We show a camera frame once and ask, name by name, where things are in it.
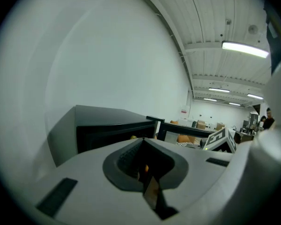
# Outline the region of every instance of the ceiling light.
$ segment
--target ceiling light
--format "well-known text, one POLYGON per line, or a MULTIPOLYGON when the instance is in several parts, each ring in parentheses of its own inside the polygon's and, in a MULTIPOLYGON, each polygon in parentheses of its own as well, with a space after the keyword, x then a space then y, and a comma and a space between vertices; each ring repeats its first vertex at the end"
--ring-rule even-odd
POLYGON ((211 91, 218 91, 218 92, 230 92, 230 90, 220 89, 220 88, 209 88, 211 91))
POLYGON ((237 104, 237 103, 229 103, 231 105, 235 105, 235 106, 240 106, 240 104, 237 104))
POLYGON ((256 96, 256 95, 253 95, 253 94, 248 94, 248 97, 257 98, 257 99, 260 99, 260 100, 263 99, 263 97, 256 96))
POLYGON ((205 98, 204 100, 208 100, 208 101, 213 101, 213 102, 216 102, 215 99, 210 99, 210 98, 205 98))
POLYGON ((269 54, 268 51, 262 50, 257 47, 253 47, 253 46, 249 46, 249 45, 241 44, 241 43, 225 42, 225 41, 223 41, 223 43, 222 43, 222 49, 249 53, 249 54, 259 56, 262 58, 266 58, 269 54))

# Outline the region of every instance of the ceiling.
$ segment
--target ceiling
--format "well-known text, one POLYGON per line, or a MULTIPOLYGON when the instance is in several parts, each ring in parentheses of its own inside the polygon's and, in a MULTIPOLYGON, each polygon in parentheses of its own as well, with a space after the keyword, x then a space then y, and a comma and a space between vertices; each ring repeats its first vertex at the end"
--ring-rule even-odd
POLYGON ((264 59, 223 50, 221 42, 239 42, 269 51, 262 0, 151 1, 180 41, 194 98, 215 98, 243 106, 260 104, 247 94, 262 96, 261 89, 271 76, 270 56, 264 59), (209 91, 209 87, 231 92, 209 91))

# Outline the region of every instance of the fluorescent light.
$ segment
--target fluorescent light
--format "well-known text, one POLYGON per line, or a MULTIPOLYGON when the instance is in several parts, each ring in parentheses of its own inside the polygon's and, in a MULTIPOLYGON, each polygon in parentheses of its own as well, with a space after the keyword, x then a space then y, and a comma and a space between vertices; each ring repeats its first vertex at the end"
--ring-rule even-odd
POLYGON ((241 43, 225 42, 225 41, 223 41, 223 43, 222 43, 222 49, 249 53, 249 54, 259 56, 262 58, 266 58, 269 54, 268 51, 262 50, 257 47, 253 47, 253 46, 249 46, 249 45, 241 44, 241 43))
POLYGON ((231 105, 235 105, 235 106, 240 106, 240 104, 237 104, 237 103, 229 103, 231 105))
POLYGON ((204 100, 208 100, 208 101, 213 101, 213 102, 216 102, 216 100, 215 100, 215 99, 205 98, 204 100))
POLYGON ((209 88, 211 91, 218 91, 218 92, 230 92, 230 90, 220 89, 220 88, 209 88))
POLYGON ((257 99, 260 99, 260 100, 263 99, 263 97, 259 97, 259 96, 253 95, 253 94, 248 94, 247 96, 252 97, 252 98, 257 98, 257 99))

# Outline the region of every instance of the black slot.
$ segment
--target black slot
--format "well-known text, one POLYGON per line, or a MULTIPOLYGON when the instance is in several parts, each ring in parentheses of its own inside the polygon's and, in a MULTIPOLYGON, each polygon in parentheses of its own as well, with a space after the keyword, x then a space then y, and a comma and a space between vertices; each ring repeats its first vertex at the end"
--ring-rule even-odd
POLYGON ((61 208, 77 182, 77 180, 64 178, 51 192, 49 192, 43 201, 37 205, 37 209, 44 214, 53 217, 61 208))
POLYGON ((213 158, 213 157, 210 157, 209 159, 207 159, 206 162, 217 164, 217 165, 220 165, 220 166, 223 166, 223 167, 227 167, 229 165, 228 161, 216 159, 216 158, 213 158))

